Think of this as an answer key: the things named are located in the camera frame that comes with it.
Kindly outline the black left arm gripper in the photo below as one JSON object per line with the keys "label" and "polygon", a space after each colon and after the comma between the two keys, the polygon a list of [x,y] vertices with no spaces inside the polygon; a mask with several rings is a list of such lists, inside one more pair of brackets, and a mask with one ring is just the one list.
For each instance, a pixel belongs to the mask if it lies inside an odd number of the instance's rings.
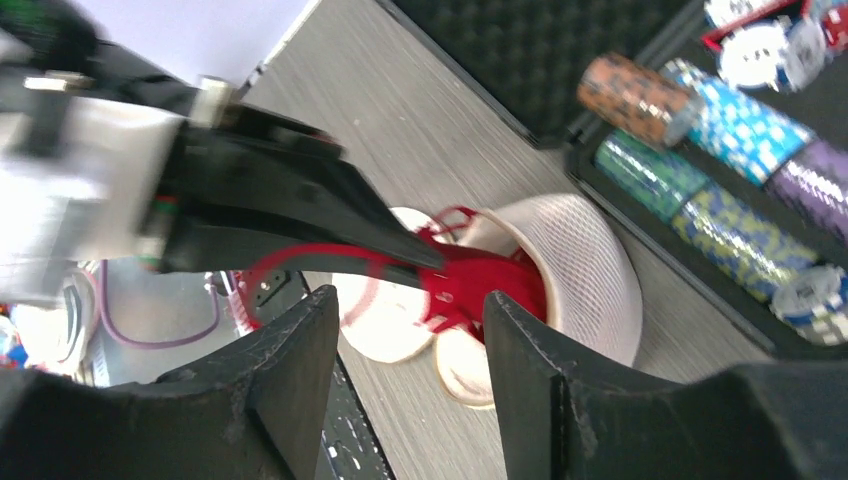
{"label": "black left arm gripper", "polygon": [[[199,99],[199,88],[100,39],[80,13],[3,13],[1,30],[32,49],[33,67],[92,78],[94,97],[184,116]],[[419,267],[444,263],[319,128],[235,100],[221,128],[179,125],[158,139],[158,193],[176,204],[160,257],[167,272],[243,270],[312,243],[362,247]]]}

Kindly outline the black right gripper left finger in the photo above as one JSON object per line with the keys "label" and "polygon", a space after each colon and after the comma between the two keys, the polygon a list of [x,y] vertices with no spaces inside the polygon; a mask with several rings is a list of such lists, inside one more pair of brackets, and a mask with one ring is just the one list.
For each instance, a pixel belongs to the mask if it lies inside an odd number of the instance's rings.
{"label": "black right gripper left finger", "polygon": [[334,370],[324,286],[259,330],[150,384],[1,374],[5,479],[311,479]]}

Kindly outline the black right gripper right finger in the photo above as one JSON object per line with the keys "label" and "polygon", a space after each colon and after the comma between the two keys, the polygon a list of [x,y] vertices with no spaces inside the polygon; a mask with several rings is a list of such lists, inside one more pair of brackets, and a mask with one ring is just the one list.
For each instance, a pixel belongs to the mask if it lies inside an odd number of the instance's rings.
{"label": "black right gripper right finger", "polygon": [[485,346],[511,479],[843,479],[847,366],[742,364],[678,384],[561,335],[501,292]]}

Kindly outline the red bra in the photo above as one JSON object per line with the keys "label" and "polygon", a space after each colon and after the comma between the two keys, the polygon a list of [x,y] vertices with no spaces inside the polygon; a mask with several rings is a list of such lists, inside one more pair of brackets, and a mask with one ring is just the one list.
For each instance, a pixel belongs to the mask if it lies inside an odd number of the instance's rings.
{"label": "red bra", "polygon": [[417,281],[415,289],[422,293],[423,299],[422,306],[411,315],[411,324],[432,334],[461,328],[482,341],[484,300],[495,291],[509,295],[521,307],[546,320],[549,295],[539,269],[523,249],[516,248],[503,255],[437,240],[440,235],[469,227],[473,220],[481,217],[480,211],[451,207],[413,231],[418,239],[444,256],[445,263],[440,268],[416,267],[360,246],[308,243],[280,249],[261,258],[250,269],[256,276],[246,281],[246,291],[253,292],[262,276],[293,259],[316,256],[320,260],[358,260],[363,263],[361,275],[366,281],[360,297],[342,315],[340,324],[345,327],[361,324],[367,316],[377,313],[377,304],[389,293],[386,272],[392,267],[412,272]]}

